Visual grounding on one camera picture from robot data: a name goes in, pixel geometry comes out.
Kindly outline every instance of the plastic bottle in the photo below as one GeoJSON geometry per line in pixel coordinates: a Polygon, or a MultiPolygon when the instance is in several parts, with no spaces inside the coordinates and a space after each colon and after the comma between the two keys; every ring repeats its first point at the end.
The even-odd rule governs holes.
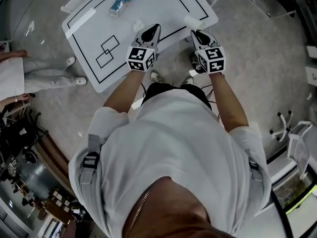
{"type": "Polygon", "coordinates": [[[116,0],[113,6],[109,10],[109,14],[111,16],[118,17],[119,13],[123,10],[124,7],[130,2],[131,0],[116,0]]]}

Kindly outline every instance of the sneaker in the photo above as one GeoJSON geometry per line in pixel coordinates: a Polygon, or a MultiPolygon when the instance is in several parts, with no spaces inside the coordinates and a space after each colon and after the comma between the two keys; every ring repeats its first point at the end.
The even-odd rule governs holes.
{"type": "Polygon", "coordinates": [[[194,78],[192,76],[188,76],[184,79],[183,83],[181,83],[180,86],[182,85],[193,85],[194,84],[194,78]]]}
{"type": "Polygon", "coordinates": [[[67,67],[73,65],[76,62],[76,57],[70,57],[66,60],[67,67]]]}
{"type": "Polygon", "coordinates": [[[85,77],[75,77],[76,85],[85,85],[87,83],[87,79],[85,77]]]}
{"type": "Polygon", "coordinates": [[[151,71],[151,81],[153,83],[163,83],[159,73],[156,70],[151,71]]]}

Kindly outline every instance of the hand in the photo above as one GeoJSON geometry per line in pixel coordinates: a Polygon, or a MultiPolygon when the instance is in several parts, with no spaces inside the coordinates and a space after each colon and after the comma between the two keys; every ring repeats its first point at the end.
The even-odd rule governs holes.
{"type": "Polygon", "coordinates": [[[26,101],[30,98],[30,96],[27,93],[21,94],[16,97],[18,101],[26,101]]]}
{"type": "Polygon", "coordinates": [[[17,50],[15,51],[15,56],[18,58],[24,58],[28,56],[28,53],[26,50],[17,50]]]}

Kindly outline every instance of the yellow strip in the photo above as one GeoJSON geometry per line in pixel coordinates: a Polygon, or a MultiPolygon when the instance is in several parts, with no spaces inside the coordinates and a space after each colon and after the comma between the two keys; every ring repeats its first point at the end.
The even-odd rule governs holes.
{"type": "Polygon", "coordinates": [[[292,211],[294,211],[294,210],[295,210],[301,203],[303,203],[304,200],[305,200],[310,194],[312,194],[316,189],[317,189],[317,185],[315,185],[315,186],[307,193],[307,195],[302,198],[301,201],[299,201],[296,205],[294,205],[291,209],[289,209],[289,210],[286,212],[286,215],[288,215],[289,213],[291,213],[292,211]]]}

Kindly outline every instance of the white cylinder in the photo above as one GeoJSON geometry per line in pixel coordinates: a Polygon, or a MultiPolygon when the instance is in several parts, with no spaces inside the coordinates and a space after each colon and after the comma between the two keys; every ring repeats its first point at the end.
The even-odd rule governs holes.
{"type": "Polygon", "coordinates": [[[205,28],[205,23],[200,21],[199,19],[196,19],[190,15],[187,15],[184,18],[185,25],[196,32],[197,30],[203,30],[205,28]]]}

